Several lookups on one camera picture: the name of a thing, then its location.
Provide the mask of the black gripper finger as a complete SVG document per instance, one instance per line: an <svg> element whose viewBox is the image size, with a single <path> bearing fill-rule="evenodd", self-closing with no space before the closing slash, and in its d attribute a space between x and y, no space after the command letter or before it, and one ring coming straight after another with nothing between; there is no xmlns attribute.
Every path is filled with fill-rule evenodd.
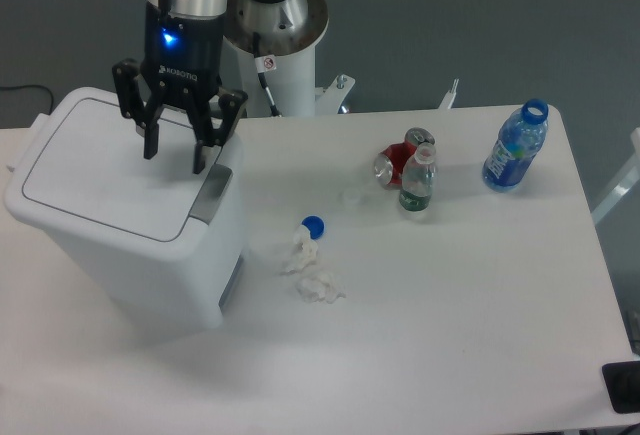
<svg viewBox="0 0 640 435"><path fill-rule="evenodd" d="M248 95L242 90L219 87L214 95L200 97L185 89L185 110L195 136L192 172L199 174L206 165L205 147L222 147L233 135L246 113Z"/></svg>
<svg viewBox="0 0 640 435"><path fill-rule="evenodd" d="M144 138L143 157L152 159L158 152L159 125L167 85L164 81L152 82L151 95L147 102L142 100L138 79L140 65L133 59L124 59L112 67L121 115L131 119L142 131Z"/></svg>

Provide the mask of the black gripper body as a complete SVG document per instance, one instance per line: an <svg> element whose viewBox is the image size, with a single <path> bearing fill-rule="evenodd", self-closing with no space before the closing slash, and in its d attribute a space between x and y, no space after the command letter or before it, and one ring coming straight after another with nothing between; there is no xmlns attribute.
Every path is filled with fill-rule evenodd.
<svg viewBox="0 0 640 435"><path fill-rule="evenodd" d="M186 109L191 93L206 111L219 90L223 17L193 17L177 12L178 0L146 3L142 77L163 105Z"/></svg>

